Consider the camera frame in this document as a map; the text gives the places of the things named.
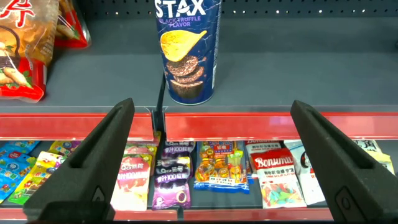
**gray shelf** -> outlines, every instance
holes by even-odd
[[[0,113],[101,113],[129,97],[136,112],[155,109],[163,73],[155,20],[87,23],[92,45],[55,51],[45,98],[1,100]]]
[[[396,17],[222,19],[215,93],[166,112],[398,111]]]

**stax chip can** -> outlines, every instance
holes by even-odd
[[[164,73],[171,98],[209,100],[215,84],[220,0],[155,0]]]

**transparent plastic wrapper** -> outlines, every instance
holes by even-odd
[[[57,16],[58,0],[0,1],[0,98],[44,96]]]
[[[75,0],[59,0],[55,46],[84,48],[91,44],[90,33]]]

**red shelf edge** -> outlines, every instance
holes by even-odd
[[[324,112],[352,139],[397,139],[398,113]],[[289,112],[165,113],[168,141],[300,139]]]
[[[82,140],[106,113],[0,114],[0,139]],[[151,113],[136,113],[129,140],[153,141]]]

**bonumi candy package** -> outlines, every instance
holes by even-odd
[[[306,207],[287,148],[254,153],[252,159],[259,176],[263,208]]]
[[[191,173],[191,159],[159,159],[156,164],[155,193],[152,210],[180,205],[191,207],[188,179]]]

